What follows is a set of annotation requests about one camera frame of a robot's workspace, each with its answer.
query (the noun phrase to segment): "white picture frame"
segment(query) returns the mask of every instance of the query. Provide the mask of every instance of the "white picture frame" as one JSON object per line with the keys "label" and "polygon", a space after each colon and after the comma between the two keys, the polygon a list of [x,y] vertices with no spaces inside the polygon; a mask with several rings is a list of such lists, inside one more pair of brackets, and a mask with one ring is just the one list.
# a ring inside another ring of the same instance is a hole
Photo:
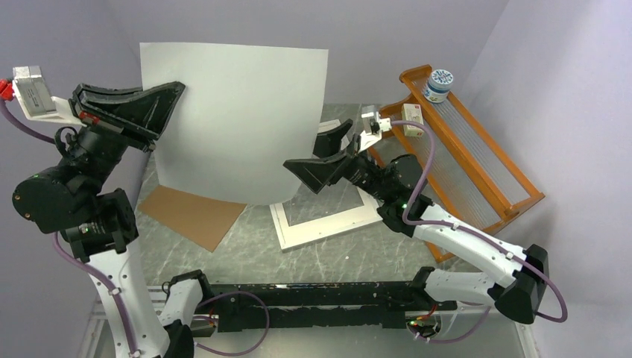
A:
{"label": "white picture frame", "polygon": [[[340,121],[334,119],[322,122],[318,132],[328,131],[340,125]],[[342,139],[342,148],[349,145],[349,139]],[[371,195],[364,190],[357,188],[362,205],[353,209],[345,210],[341,213],[324,216],[320,219],[311,220],[301,224],[290,225],[285,214],[283,203],[270,205],[272,220],[276,228],[276,235],[279,238],[281,250],[296,248],[301,245],[317,242],[326,237],[345,233],[360,227],[364,227],[376,222],[380,222],[382,217],[378,215],[379,204]]]}

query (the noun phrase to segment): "red connector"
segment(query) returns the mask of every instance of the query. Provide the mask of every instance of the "red connector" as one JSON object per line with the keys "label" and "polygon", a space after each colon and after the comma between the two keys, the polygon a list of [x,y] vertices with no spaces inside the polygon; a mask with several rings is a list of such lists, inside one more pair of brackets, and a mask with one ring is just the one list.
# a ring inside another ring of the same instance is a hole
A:
{"label": "red connector", "polygon": [[5,101],[13,100],[13,83],[9,80],[0,80],[0,98]]}

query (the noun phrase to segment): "white paper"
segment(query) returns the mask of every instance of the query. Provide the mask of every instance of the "white paper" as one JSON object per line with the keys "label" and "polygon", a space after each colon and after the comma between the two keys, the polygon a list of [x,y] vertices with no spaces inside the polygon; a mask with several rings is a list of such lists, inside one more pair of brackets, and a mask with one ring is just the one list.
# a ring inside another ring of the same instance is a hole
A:
{"label": "white paper", "polygon": [[142,43],[145,89],[186,89],[157,143],[161,185],[207,198],[274,204],[300,181],[282,167],[312,157],[327,50]]}

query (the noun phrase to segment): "wooden frame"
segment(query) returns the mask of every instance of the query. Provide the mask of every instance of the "wooden frame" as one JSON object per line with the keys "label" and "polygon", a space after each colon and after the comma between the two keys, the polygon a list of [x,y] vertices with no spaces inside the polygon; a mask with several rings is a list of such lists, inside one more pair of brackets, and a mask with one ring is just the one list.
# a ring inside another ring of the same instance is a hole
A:
{"label": "wooden frame", "polygon": [[[337,119],[323,122],[320,124],[319,132],[327,131],[339,125],[340,121]],[[342,147],[345,148],[347,145],[349,145],[349,140],[345,137],[342,141]],[[378,202],[364,190],[356,189],[362,200],[362,206],[292,226],[288,223],[283,203],[272,204],[270,212],[281,250],[296,248],[329,236],[380,222],[382,217],[377,213]]]}
{"label": "wooden frame", "polygon": [[[432,72],[432,67],[430,67],[430,65],[420,66],[404,71],[400,75],[399,80],[410,89],[411,94],[400,102],[383,107],[380,110],[380,115],[382,117],[399,115],[399,113],[401,113],[402,104],[419,104],[421,106],[425,122],[434,131],[437,138],[445,145],[448,152],[454,157],[458,165],[464,170],[467,177],[475,185],[476,189],[478,189],[493,211],[500,218],[500,220],[496,223],[488,227],[480,227],[480,229],[489,234],[498,233],[518,216],[522,215],[526,210],[533,207],[538,201],[542,200],[544,198],[544,194],[541,193],[529,179],[527,179],[518,166],[516,166],[509,156],[500,148],[498,143],[489,135],[476,118],[472,116],[458,98],[456,98],[453,93],[448,94],[447,101],[452,104],[464,121],[474,130],[476,135],[479,136],[484,144],[496,155],[500,163],[507,168],[513,178],[528,195],[528,198],[516,203],[511,203],[508,200],[501,189],[490,178],[489,173],[484,170],[477,159],[474,158],[474,156],[468,151],[466,146],[462,143],[450,126],[448,126],[435,107],[423,97],[420,88],[415,85],[415,82],[424,83],[430,75],[430,72]],[[413,145],[403,135],[401,129],[393,128],[392,135],[384,135],[384,138],[388,138],[389,136],[395,136],[408,153],[416,154]],[[380,166],[384,165],[382,158],[379,157],[379,153],[374,148],[370,149],[370,154],[376,159],[376,162]],[[423,161],[420,158],[418,158],[418,160],[423,166]],[[440,183],[438,183],[433,177],[432,173],[429,175],[428,182],[437,194],[437,197],[443,202],[446,210],[457,218],[463,219],[460,210],[458,209],[458,205],[456,205],[457,203],[450,200]],[[453,256],[452,254],[442,254],[433,244],[427,245],[438,263]]]}

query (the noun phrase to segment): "jar lid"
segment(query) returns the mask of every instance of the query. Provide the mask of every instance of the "jar lid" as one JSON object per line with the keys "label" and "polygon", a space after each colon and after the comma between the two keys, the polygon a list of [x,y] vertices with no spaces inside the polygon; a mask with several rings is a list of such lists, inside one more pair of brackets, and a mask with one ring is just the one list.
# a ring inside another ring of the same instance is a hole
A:
{"label": "jar lid", "polygon": [[449,90],[452,87],[452,82],[454,82],[454,76],[445,69],[436,69],[430,73],[428,82],[438,90]]}

